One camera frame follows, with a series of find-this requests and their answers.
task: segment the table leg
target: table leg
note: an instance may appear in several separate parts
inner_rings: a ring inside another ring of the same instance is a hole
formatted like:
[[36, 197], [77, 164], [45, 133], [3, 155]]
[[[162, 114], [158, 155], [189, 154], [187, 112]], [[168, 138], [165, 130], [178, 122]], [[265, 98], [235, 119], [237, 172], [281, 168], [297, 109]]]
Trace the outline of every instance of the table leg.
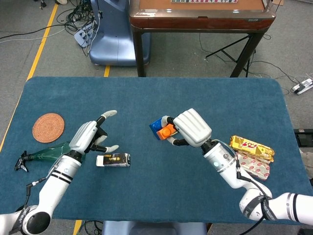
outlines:
[[142, 47], [142, 33], [139, 31], [133, 31], [134, 49], [137, 64], [138, 77], [145, 77], [146, 72], [143, 64], [143, 47]]
[[241, 52], [236, 67], [234, 68], [230, 77], [238, 77], [245, 67], [251, 54], [254, 52], [258, 46], [260, 40], [262, 39], [264, 33], [251, 33], [251, 37], [247, 41], [243, 51]]

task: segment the orange block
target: orange block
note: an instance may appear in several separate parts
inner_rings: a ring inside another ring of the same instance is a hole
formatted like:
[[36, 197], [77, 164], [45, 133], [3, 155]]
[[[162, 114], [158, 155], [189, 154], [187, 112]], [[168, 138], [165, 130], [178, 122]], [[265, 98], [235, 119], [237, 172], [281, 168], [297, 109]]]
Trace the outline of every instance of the orange block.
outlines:
[[172, 124], [168, 124], [166, 127], [163, 127], [161, 130], [157, 132], [160, 140], [165, 140], [171, 135], [174, 135], [177, 131], [175, 130]]

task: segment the table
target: table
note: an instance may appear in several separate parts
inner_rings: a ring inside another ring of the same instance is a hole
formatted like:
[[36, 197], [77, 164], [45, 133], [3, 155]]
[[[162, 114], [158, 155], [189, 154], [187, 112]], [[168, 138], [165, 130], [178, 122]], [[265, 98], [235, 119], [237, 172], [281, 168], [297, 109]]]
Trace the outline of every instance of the table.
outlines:
[[[131, 154], [131, 167], [96, 167], [97, 153], [90, 152], [55, 218], [253, 222], [239, 210], [245, 189], [230, 188], [201, 149], [158, 141], [150, 130], [149, 124], [161, 116], [175, 117], [191, 107], [210, 125], [212, 138], [228, 142], [237, 134], [275, 150], [270, 176], [263, 182], [274, 197], [284, 192], [313, 195], [281, 88], [274, 80], [35, 77], [24, 87], [0, 153], [0, 213], [13, 212], [24, 203], [25, 185], [45, 176], [51, 167], [32, 161], [27, 163], [29, 173], [14, 171], [24, 150], [34, 153], [68, 141], [82, 123], [116, 109], [118, 113], [102, 125], [109, 135], [103, 145], [120, 145], [119, 152]], [[65, 131], [53, 143], [39, 143], [32, 126], [49, 112], [64, 118]], [[32, 188], [29, 205], [38, 203], [41, 187]]]
[[131, 0], [138, 76], [145, 77], [141, 35], [144, 32], [247, 33], [249, 39], [230, 77], [238, 77], [276, 15], [271, 1], [237, 3], [171, 3], [170, 0]]

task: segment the gold wrapper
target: gold wrapper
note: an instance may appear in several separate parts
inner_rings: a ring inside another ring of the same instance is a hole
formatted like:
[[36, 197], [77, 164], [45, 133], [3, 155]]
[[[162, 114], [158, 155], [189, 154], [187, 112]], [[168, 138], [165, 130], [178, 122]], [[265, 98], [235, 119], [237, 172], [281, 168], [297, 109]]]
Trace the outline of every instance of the gold wrapper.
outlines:
[[244, 153], [247, 156], [263, 160], [264, 162], [274, 161], [274, 150], [260, 143], [253, 142], [239, 136], [232, 136], [230, 138], [229, 145], [233, 149], [237, 150], [240, 153]]

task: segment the blue felt surface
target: blue felt surface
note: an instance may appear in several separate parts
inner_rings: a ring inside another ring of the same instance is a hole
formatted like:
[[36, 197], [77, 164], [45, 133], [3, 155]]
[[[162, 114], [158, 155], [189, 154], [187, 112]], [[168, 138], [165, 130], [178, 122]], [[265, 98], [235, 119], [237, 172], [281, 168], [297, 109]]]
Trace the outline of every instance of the blue felt surface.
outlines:
[[[277, 82], [258, 78], [92, 78], [36, 77], [27, 82], [0, 153], [0, 213], [13, 212], [25, 200], [25, 185], [46, 175], [51, 163], [29, 162], [29, 173], [13, 167], [24, 150], [36, 152], [68, 141], [80, 125], [104, 111], [117, 115], [103, 124], [106, 146], [132, 156], [130, 168], [95, 166], [87, 155], [55, 218], [249, 222], [239, 210], [244, 189], [231, 189], [202, 157], [201, 150], [158, 141], [149, 124], [196, 109], [228, 142], [236, 134], [271, 146], [275, 161], [264, 184], [274, 197], [284, 192], [313, 195], [291, 121]], [[53, 143], [34, 140], [32, 126], [55, 112], [66, 123]], [[42, 186], [32, 189], [38, 203]]]

